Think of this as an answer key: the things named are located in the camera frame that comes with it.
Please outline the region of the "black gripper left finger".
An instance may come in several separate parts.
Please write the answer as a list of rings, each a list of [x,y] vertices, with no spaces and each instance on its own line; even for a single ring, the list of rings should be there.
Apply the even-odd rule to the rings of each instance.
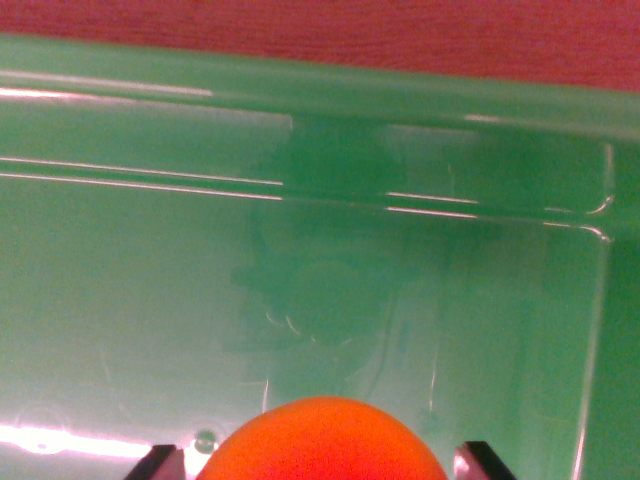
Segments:
[[[154,445],[125,480],[185,480],[184,451],[176,445]]]

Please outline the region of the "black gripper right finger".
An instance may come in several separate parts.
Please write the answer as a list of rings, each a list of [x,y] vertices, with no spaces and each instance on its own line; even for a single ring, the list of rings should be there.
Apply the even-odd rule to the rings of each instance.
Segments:
[[[466,441],[455,449],[455,480],[516,480],[486,441]]]

